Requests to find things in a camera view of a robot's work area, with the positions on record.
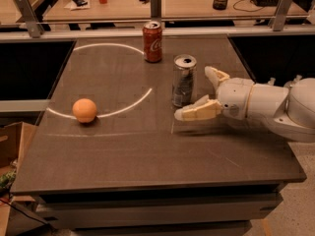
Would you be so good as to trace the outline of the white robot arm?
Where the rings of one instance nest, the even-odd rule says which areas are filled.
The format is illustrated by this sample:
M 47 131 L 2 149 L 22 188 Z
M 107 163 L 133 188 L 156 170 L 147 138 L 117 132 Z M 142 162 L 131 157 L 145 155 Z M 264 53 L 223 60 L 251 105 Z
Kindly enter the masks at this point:
M 258 84 L 250 79 L 233 78 L 207 66 L 205 75 L 214 86 L 216 97 L 203 96 L 195 103 L 175 111 L 179 121 L 203 121 L 222 115 L 248 123 L 262 125 L 288 140 L 315 142 L 314 78 L 296 76 L 284 86 L 270 79 Z

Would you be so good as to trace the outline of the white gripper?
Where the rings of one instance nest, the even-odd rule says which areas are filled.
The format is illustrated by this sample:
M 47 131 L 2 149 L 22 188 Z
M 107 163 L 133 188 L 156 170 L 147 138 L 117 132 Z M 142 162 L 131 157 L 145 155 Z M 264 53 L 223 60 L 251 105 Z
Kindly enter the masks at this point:
M 205 67 L 205 76 L 216 89 L 217 99 L 204 95 L 193 104 L 174 112 L 178 121 L 203 121 L 222 113 L 227 118 L 243 120 L 254 82 L 249 79 L 230 78 L 230 75 L 212 66 Z

